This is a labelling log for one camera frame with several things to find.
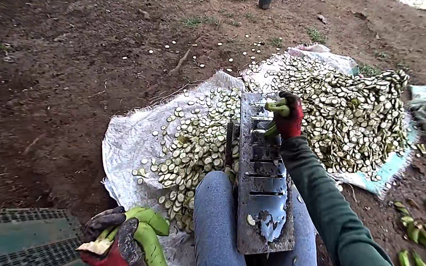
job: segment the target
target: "hand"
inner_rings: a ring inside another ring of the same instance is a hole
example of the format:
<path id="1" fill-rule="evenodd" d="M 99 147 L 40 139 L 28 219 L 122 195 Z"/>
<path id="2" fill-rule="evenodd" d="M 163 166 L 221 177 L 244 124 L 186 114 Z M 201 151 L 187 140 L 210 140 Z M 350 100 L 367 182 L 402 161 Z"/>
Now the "hand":
<path id="1" fill-rule="evenodd" d="M 85 225 L 86 241 L 94 241 L 98 235 L 110 226 L 118 226 L 113 245 L 108 254 L 99 256 L 89 251 L 81 251 L 83 262 L 91 266 L 144 266 L 144 255 L 141 247 L 134 240 L 139 221 L 136 218 L 128 221 L 123 207 L 106 210 L 90 219 Z"/>
<path id="2" fill-rule="evenodd" d="M 290 114 L 288 117 L 282 117 L 274 113 L 275 126 L 284 139 L 300 136 L 303 119 L 302 101 L 299 97 L 285 90 L 279 92 L 279 97 L 287 99 Z"/>

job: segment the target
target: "jeans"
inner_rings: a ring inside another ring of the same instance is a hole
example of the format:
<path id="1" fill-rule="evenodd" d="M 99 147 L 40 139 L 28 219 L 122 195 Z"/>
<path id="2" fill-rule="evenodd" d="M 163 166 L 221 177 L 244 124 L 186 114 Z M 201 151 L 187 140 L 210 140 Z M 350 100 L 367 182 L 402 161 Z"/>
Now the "jeans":
<path id="1" fill-rule="evenodd" d="M 292 188 L 295 245 L 292 251 L 273 252 L 267 263 L 274 266 L 316 266 L 315 227 L 299 193 Z M 209 172 L 195 193 L 196 266 L 245 266 L 236 246 L 237 202 L 228 176 Z"/>

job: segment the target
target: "green sweater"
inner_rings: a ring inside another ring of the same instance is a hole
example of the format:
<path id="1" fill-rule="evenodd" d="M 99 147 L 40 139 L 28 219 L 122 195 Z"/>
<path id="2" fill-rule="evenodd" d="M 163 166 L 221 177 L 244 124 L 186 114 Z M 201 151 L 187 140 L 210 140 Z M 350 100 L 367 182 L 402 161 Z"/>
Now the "green sweater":
<path id="1" fill-rule="evenodd" d="M 320 165 L 305 135 L 284 140 L 280 155 L 336 266 L 392 265 Z"/>

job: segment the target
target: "soil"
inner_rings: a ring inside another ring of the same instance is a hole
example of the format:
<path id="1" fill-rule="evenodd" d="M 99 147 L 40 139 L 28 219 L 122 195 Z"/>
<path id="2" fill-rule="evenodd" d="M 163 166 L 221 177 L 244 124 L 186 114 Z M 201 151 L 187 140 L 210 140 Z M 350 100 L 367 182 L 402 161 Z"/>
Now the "soil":
<path id="1" fill-rule="evenodd" d="M 283 47 L 309 44 L 309 28 L 334 53 L 403 68 L 411 84 L 426 84 L 426 11 L 393 0 L 283 0 L 268 10 L 253 0 L 0 0 L 0 208 L 68 208 L 84 223 L 116 206 L 101 183 L 100 143 L 111 116 L 219 69 L 238 75 L 249 56 L 276 52 L 273 38 L 282 37 Z M 254 54 L 258 41 L 266 45 Z M 357 188 L 357 202 L 349 188 L 343 194 L 394 263 L 402 248 L 417 248 L 426 262 L 426 250 L 403 239 L 387 204 L 412 198 L 420 204 L 414 216 L 426 216 L 426 155 L 384 201 Z M 331 265 L 317 243 L 318 264 Z"/>

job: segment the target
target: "dirty glove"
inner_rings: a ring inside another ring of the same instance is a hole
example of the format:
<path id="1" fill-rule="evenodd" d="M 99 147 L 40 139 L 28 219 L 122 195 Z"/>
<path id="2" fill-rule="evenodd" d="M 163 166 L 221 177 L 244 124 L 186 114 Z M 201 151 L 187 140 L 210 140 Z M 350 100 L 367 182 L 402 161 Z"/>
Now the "dirty glove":
<path id="1" fill-rule="evenodd" d="M 144 266 L 141 247 L 134 240 L 139 221 L 136 218 L 125 221 L 123 207 L 106 210 L 95 215 L 85 225 L 85 241 L 94 241 L 104 229 L 118 226 L 113 245 L 104 256 L 89 251 L 80 251 L 80 257 L 91 266 Z"/>
<path id="2" fill-rule="evenodd" d="M 302 133 L 302 101 L 299 97 L 292 93 L 282 90 L 279 92 L 279 97 L 287 100 L 287 106 L 290 109 L 290 114 L 287 117 L 274 113 L 275 126 L 284 139 L 300 136 Z"/>

